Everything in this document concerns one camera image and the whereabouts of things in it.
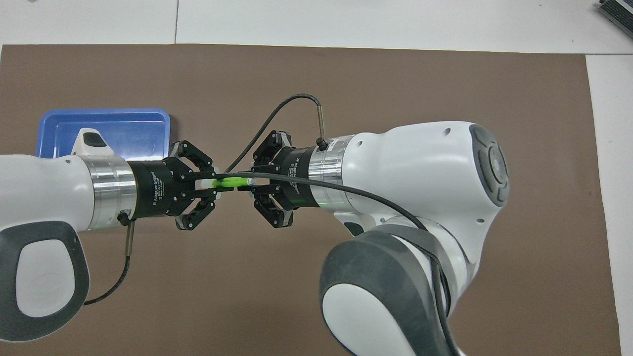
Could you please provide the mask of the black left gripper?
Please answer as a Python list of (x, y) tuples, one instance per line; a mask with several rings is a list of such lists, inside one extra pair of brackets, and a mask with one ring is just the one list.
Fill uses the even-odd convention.
[[(179, 230), (194, 230), (214, 209), (218, 191), (182, 191), (179, 181), (216, 178), (213, 160), (187, 140), (171, 146), (170, 159), (126, 161), (136, 181), (136, 207), (133, 218), (176, 216)], [(193, 200), (196, 206), (187, 214)]]

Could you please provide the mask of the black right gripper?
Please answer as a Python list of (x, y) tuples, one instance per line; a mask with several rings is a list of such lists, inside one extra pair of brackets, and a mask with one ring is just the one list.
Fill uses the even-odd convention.
[[(285, 131), (273, 130), (263, 140), (253, 154), (253, 172), (278, 172), (289, 177), (309, 178), (309, 164), (315, 147), (292, 148), (291, 135)], [(310, 185), (280, 181), (279, 185), (249, 185), (240, 187), (240, 191), (250, 192), (255, 209), (274, 228), (289, 227), (293, 223), (293, 210), (279, 207), (273, 197), (283, 192), (283, 207), (315, 207)]]

